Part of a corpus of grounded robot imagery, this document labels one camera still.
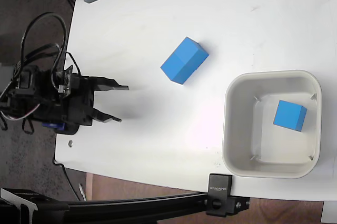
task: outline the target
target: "white table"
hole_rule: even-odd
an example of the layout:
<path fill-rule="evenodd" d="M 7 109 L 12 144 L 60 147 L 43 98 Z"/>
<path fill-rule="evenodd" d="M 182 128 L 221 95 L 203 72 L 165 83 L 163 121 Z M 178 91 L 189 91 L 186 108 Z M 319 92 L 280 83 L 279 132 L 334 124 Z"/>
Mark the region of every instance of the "white table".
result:
<path fill-rule="evenodd" d="M 210 56 L 179 85 L 160 66 L 185 36 Z M 229 83 L 247 72 L 302 69 L 323 91 L 317 166 L 300 179 L 234 177 L 232 194 L 337 200 L 336 43 L 337 0 L 76 0 L 68 51 L 83 74 L 114 78 L 130 91 L 96 92 L 94 107 L 123 121 L 57 135 L 56 160 L 99 175 L 207 191 L 210 173 L 230 174 L 222 161 Z"/>

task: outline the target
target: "white bin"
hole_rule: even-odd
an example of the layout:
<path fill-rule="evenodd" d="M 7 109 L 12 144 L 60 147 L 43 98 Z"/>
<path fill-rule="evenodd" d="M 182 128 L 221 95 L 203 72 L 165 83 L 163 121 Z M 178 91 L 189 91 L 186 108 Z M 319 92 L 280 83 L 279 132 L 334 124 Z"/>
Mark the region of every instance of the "white bin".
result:
<path fill-rule="evenodd" d="M 280 100 L 307 109 L 302 132 L 274 125 Z M 244 177 L 300 178 L 320 154 L 322 91 L 303 70 L 249 73 L 230 84 L 225 101 L 223 160 Z"/>

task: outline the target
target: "wire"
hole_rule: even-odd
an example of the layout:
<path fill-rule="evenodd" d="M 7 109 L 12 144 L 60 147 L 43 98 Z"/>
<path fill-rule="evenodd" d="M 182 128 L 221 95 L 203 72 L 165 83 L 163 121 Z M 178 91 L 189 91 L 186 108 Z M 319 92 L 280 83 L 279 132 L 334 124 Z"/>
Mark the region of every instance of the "wire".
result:
<path fill-rule="evenodd" d="M 54 82 L 54 70 L 56 69 L 56 67 L 58 65 L 58 62 L 59 62 L 59 60 L 61 58 L 61 55 L 62 55 L 62 53 L 59 53 L 57 55 L 57 57 L 55 58 L 52 70 L 51 70 L 51 81 L 52 81 L 52 85 L 53 85 L 53 87 L 55 88 L 56 91 L 58 91 L 58 87 L 56 87 L 55 82 Z"/>
<path fill-rule="evenodd" d="M 75 61 L 73 55 L 72 55 L 70 52 L 66 52 L 65 54 L 68 54 L 68 55 L 69 55 L 69 57 L 70 57 L 70 58 L 72 59 L 72 61 L 74 62 L 74 65 L 76 66 L 76 69 L 77 69 L 78 74 L 81 75 L 80 68 L 79 68 L 79 66 L 77 65 L 77 63 L 76 63 L 76 61 Z"/>
<path fill-rule="evenodd" d="M 39 106 L 40 106 L 40 104 L 37 104 L 37 105 L 36 105 L 31 111 L 29 111 L 27 114 L 25 114 L 25 115 L 22 116 L 22 117 L 18 117 L 18 118 L 15 118 L 15 117 L 6 115 L 6 114 L 4 114 L 4 112 L 2 112 L 2 111 L 0 111 L 0 113 L 1 113 L 2 116 L 3 116 L 4 118 L 6 118 L 7 120 L 13 120 L 13 121 L 16 121 L 16 120 L 22 120 L 22 119 L 28 117 L 29 115 L 31 115 L 33 112 L 35 112 L 35 111 L 38 109 Z"/>
<path fill-rule="evenodd" d="M 77 193 L 76 193 L 76 191 L 75 191 L 75 189 L 74 189 L 72 183 L 70 182 L 68 173 L 67 173 L 67 171 L 66 171 L 64 165 L 63 165 L 62 163 L 60 163 L 60 162 L 56 162 L 56 160 L 55 160 L 55 152 L 54 152 L 54 157 L 53 157 L 53 165 L 55 165 L 55 166 L 61 166 L 61 168 L 62 168 L 62 170 L 63 170 L 63 173 L 64 173 L 64 176 L 65 176 L 65 178 L 67 179 L 67 182 L 68 182 L 68 184 L 69 184 L 69 186 L 70 186 L 70 189 L 71 189 L 72 192 L 74 193 L 75 197 L 80 201 L 81 199 L 80 199 L 79 196 L 77 195 Z"/>
<path fill-rule="evenodd" d="M 28 65 L 28 64 L 30 64 L 30 63 L 32 63 L 32 62 L 34 62 L 34 61 L 36 61 L 36 60 L 39 60 L 39 59 L 41 59 L 41 58 L 53 57 L 53 56 L 55 56 L 55 55 L 57 55 L 57 54 L 58 54 L 58 52 L 52 52 L 52 53 L 39 53 L 39 54 L 35 55 L 34 57 L 31 57 L 31 58 L 27 59 L 27 60 L 25 61 L 25 64 Z"/>
<path fill-rule="evenodd" d="M 25 129 L 26 121 L 28 121 L 31 131 L 28 131 Z M 35 132 L 34 125 L 32 123 L 32 120 L 29 117 L 23 119 L 21 128 L 22 128 L 22 131 L 28 135 L 32 135 Z"/>
<path fill-rule="evenodd" d="M 60 46 L 58 44 L 47 44 L 47 45 L 41 46 L 40 48 L 35 49 L 32 52 L 28 53 L 24 57 L 24 66 L 30 64 L 31 62 L 33 62 L 35 60 L 40 59 L 40 57 L 37 58 L 37 59 L 35 59 L 35 57 L 39 56 L 42 51 L 50 49 L 50 48 L 56 48 L 57 49 L 57 54 L 60 52 Z M 21 64 L 21 61 L 16 64 L 16 68 L 17 68 L 16 70 L 18 70 L 20 64 Z"/>
<path fill-rule="evenodd" d="M 33 19 L 30 24 L 28 25 L 27 29 L 25 30 L 23 36 L 22 36 L 22 39 L 21 39 L 21 60 L 20 60 L 20 65 L 19 65 L 19 68 L 18 68 L 18 71 L 14 74 L 13 76 L 13 80 L 16 80 L 19 75 L 21 74 L 22 72 L 22 69 L 23 69 L 23 66 L 24 66 L 24 51 L 25 51 L 25 42 L 26 42 L 26 39 L 27 39 L 27 35 L 29 34 L 29 31 L 31 30 L 31 28 L 37 23 L 39 22 L 40 20 L 44 19 L 44 18 L 47 18 L 47 17 L 54 17 L 56 18 L 61 26 L 62 26 L 62 30 L 63 30 L 63 42 L 62 42 L 62 45 L 61 45 L 61 50 L 59 52 L 59 55 L 57 56 L 57 63 L 63 53 L 63 50 L 64 50 L 64 47 L 65 47 L 65 44 L 66 44 L 66 41 L 68 39 L 68 33 L 67 33 L 67 30 L 66 30 L 66 25 L 65 25 L 65 22 L 63 20 L 63 18 L 61 16 L 59 16 L 58 14 L 55 14 L 55 13 L 50 13 L 50 12 L 47 12 L 47 13 L 44 13 L 42 15 L 39 15 L 38 17 L 36 17 L 35 19 Z"/>

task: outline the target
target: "black cable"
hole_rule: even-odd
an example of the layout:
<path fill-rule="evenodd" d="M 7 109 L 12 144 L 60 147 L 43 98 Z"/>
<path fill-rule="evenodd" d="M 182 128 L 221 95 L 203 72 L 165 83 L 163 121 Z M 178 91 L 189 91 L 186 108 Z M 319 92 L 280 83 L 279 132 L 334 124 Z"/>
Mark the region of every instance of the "black cable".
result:
<path fill-rule="evenodd" d="M 29 127 L 31 128 L 30 131 L 25 129 L 26 121 L 28 121 Z M 34 125 L 29 117 L 23 119 L 21 128 L 22 131 L 28 135 L 32 135 L 35 132 Z"/>
<path fill-rule="evenodd" d="M 13 76 L 13 80 L 16 80 L 19 75 L 21 74 L 22 72 L 22 69 L 24 67 L 24 51 L 25 51 L 25 43 L 26 43 L 26 39 L 27 39 L 27 35 L 29 33 L 29 31 L 31 30 L 31 28 L 37 23 L 39 22 L 40 20 L 44 19 L 44 18 L 47 18 L 47 17 L 54 17 L 56 18 L 61 26 L 62 26 L 62 30 L 63 30 L 63 42 L 62 42 L 62 45 L 61 45 L 61 50 L 60 50 L 60 53 L 59 55 L 61 56 L 62 53 L 63 53 L 63 50 L 64 50 L 64 47 L 65 47 L 65 44 L 66 44 L 66 41 L 68 39 L 68 33 L 67 33 L 67 30 L 66 30 L 66 25 L 65 25 L 65 22 L 63 20 L 63 18 L 61 16 L 59 16 L 58 14 L 55 14 L 55 13 L 50 13 L 50 12 L 47 12 L 47 13 L 44 13 L 42 15 L 39 15 L 38 17 L 36 17 L 35 19 L 33 19 L 30 24 L 28 25 L 27 29 L 25 30 L 23 36 L 22 36 L 22 39 L 21 39 L 21 59 L 20 59 L 20 65 L 19 65 L 19 68 L 18 68 L 18 71 L 16 71 L 16 73 L 14 74 Z"/>
<path fill-rule="evenodd" d="M 50 53 L 50 54 L 41 53 L 42 51 L 50 49 L 50 48 L 57 48 L 57 53 Z M 26 66 L 26 65 L 30 64 L 31 62 L 36 61 L 36 60 L 38 60 L 40 58 L 52 57 L 52 56 L 58 55 L 59 52 L 60 52 L 60 47 L 59 47 L 58 44 L 47 44 L 47 45 L 41 46 L 40 48 L 35 49 L 32 52 L 28 53 L 24 57 L 24 66 Z M 18 70 L 18 67 L 20 66 L 20 64 L 21 64 L 21 62 L 18 62 L 16 64 L 16 67 L 17 67 L 16 70 Z"/>
<path fill-rule="evenodd" d="M 52 80 L 52 85 L 53 85 L 53 87 L 55 88 L 55 90 L 57 90 L 57 91 L 58 91 L 58 88 L 56 87 L 56 84 L 55 84 L 55 82 L 54 82 L 54 71 L 55 71 L 55 69 L 57 68 L 57 65 L 58 65 L 58 62 L 60 61 L 61 55 L 62 55 L 62 53 L 59 53 L 59 54 L 57 55 L 57 57 L 55 58 L 55 61 L 54 61 L 52 70 L 51 70 L 51 80 Z"/>
<path fill-rule="evenodd" d="M 0 123 L 0 129 L 2 131 L 7 131 L 8 130 L 7 122 L 1 114 L 0 114 L 0 120 L 2 121 L 2 123 Z"/>
<path fill-rule="evenodd" d="M 54 151 L 54 157 L 53 157 L 53 165 L 55 165 L 55 166 L 61 166 L 61 168 L 62 168 L 62 170 L 63 170 L 63 173 L 64 173 L 64 176 L 65 176 L 65 178 L 67 179 L 67 182 L 68 182 L 68 184 L 69 184 L 69 186 L 70 186 L 70 189 L 71 189 L 72 192 L 74 193 L 75 197 L 80 201 L 81 199 L 80 199 L 79 196 L 77 195 L 77 193 L 76 193 L 76 191 L 75 191 L 75 189 L 74 189 L 72 183 L 70 182 L 70 179 L 69 179 L 69 177 L 68 177 L 68 173 L 67 173 L 67 171 L 66 171 L 64 165 L 63 165 L 62 163 L 60 163 L 60 162 L 56 162 L 56 160 L 55 160 L 55 151 Z"/>
<path fill-rule="evenodd" d="M 73 55 L 72 55 L 70 52 L 66 52 L 65 54 L 68 54 L 68 55 L 69 55 L 69 57 L 70 57 L 70 58 L 72 59 L 72 61 L 74 62 L 74 65 L 76 66 L 76 69 L 77 69 L 78 74 L 81 75 L 80 68 L 79 68 L 79 66 L 77 65 L 77 63 L 76 63 L 76 61 L 75 61 Z"/>

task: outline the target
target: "blue cube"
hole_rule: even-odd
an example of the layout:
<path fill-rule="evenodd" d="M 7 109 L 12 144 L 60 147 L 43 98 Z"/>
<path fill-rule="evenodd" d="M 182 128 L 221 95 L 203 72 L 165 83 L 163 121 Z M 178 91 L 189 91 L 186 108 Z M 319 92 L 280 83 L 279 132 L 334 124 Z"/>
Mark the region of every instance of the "blue cube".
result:
<path fill-rule="evenodd" d="M 161 69 L 170 80 L 183 84 L 208 56 L 197 42 L 186 37 Z"/>
<path fill-rule="evenodd" d="M 302 131 L 305 115 L 305 107 L 280 100 L 274 124 L 284 128 Z"/>

